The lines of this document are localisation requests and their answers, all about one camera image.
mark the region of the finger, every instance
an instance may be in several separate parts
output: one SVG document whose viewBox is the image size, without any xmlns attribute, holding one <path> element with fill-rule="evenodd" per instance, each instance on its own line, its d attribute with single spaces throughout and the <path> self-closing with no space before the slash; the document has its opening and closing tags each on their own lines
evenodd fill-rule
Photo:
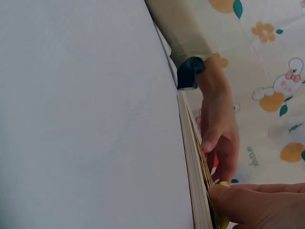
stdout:
<svg viewBox="0 0 305 229">
<path fill-rule="evenodd" d="M 216 158 L 216 152 L 215 151 L 210 152 L 206 156 L 206 163 L 208 165 L 208 169 L 209 169 L 210 173 L 212 172 L 212 169 L 214 168 L 215 158 Z"/>
<path fill-rule="evenodd" d="M 207 129 L 202 140 L 202 149 L 205 153 L 210 153 L 215 148 L 222 133 L 221 125 L 214 125 Z"/>
<path fill-rule="evenodd" d="M 219 165 L 220 174 L 219 179 L 221 181 L 231 182 L 236 171 L 237 159 L 234 155 L 224 155 L 221 157 Z"/>
<path fill-rule="evenodd" d="M 232 188 L 246 188 L 256 192 L 275 193 L 275 192 L 293 192 L 305 193 L 305 183 L 300 184 L 274 184 L 274 185 L 234 185 Z"/>
<path fill-rule="evenodd" d="M 213 182 L 215 182 L 216 180 L 219 180 L 220 174 L 221 174 L 221 171 L 220 171 L 220 167 L 218 166 L 216 168 L 214 174 L 212 175 Z"/>
<path fill-rule="evenodd" d="M 249 189 L 213 186 L 209 195 L 216 208 L 232 222 L 254 225 L 263 214 L 266 203 L 272 201 L 268 193 Z"/>
</svg>

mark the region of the beige sleeve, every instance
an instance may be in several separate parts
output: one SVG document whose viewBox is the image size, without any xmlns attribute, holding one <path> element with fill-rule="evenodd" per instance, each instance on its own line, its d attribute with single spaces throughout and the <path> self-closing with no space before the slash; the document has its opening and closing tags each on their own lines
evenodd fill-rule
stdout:
<svg viewBox="0 0 305 229">
<path fill-rule="evenodd" d="M 177 67 L 190 57 L 203 60 L 213 50 L 199 26 L 189 0 L 145 0 L 161 33 L 171 47 L 171 59 Z"/>
</svg>

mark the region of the hand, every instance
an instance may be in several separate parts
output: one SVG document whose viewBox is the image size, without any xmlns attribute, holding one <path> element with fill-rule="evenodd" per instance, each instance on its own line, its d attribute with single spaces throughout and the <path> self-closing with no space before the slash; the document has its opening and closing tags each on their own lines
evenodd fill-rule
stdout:
<svg viewBox="0 0 305 229">
<path fill-rule="evenodd" d="M 202 148 L 211 172 L 217 156 L 219 164 L 213 181 L 230 182 L 236 170 L 239 134 L 231 88 L 216 56 L 205 61 L 205 71 L 197 76 L 203 93 L 201 110 Z"/>
<path fill-rule="evenodd" d="M 234 229 L 305 228 L 305 183 L 215 185 L 209 195 L 220 213 L 238 223 Z"/>
<path fill-rule="evenodd" d="M 219 161 L 212 179 L 231 182 L 239 151 L 239 134 L 231 95 L 222 92 L 215 97 L 203 99 L 201 109 L 202 148 L 204 153 L 208 153 L 210 172 L 215 157 Z"/>
</svg>

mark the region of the fingernail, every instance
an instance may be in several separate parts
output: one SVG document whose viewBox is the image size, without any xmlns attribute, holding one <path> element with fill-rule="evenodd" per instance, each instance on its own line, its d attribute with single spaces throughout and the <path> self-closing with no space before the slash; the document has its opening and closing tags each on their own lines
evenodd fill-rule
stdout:
<svg viewBox="0 0 305 229">
<path fill-rule="evenodd" d="M 204 141 L 204 142 L 202 142 L 201 147 L 204 151 L 211 151 L 212 143 L 208 142 L 208 141 Z"/>
</svg>

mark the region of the yellow object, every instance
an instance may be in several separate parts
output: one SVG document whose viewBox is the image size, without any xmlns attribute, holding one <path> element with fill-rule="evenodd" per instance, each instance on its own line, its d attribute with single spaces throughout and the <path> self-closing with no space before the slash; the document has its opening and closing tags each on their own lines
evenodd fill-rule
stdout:
<svg viewBox="0 0 305 229">
<path fill-rule="evenodd" d="M 233 13 L 234 0 L 209 0 L 211 6 L 220 13 Z"/>
<path fill-rule="evenodd" d="M 219 53 L 216 53 L 215 54 L 215 57 L 217 58 L 217 61 L 219 62 L 219 65 L 222 67 L 222 68 L 225 68 L 228 66 L 229 62 L 226 58 L 222 58 L 221 55 Z"/>
<path fill-rule="evenodd" d="M 256 27 L 252 28 L 252 33 L 259 36 L 259 39 L 262 43 L 266 43 L 267 41 L 273 42 L 275 40 L 275 28 L 270 23 L 262 23 L 259 21 L 256 24 Z"/>
<path fill-rule="evenodd" d="M 225 181 L 220 182 L 220 185 L 229 187 L 228 182 L 225 182 Z M 226 229 L 228 227 L 229 223 L 230 223 L 230 220 L 228 217 L 218 215 L 218 224 L 219 224 L 220 229 Z"/>
<path fill-rule="evenodd" d="M 287 144 L 281 152 L 281 159 L 285 162 L 293 163 L 302 160 L 302 152 L 305 146 L 298 142 L 291 142 Z"/>
<path fill-rule="evenodd" d="M 264 111 L 275 112 L 282 106 L 284 98 L 283 93 L 275 92 L 273 95 L 261 99 L 259 104 Z"/>
<path fill-rule="evenodd" d="M 220 184 L 223 186 L 229 187 L 229 183 L 226 181 L 222 181 L 222 182 L 220 182 Z"/>
</svg>

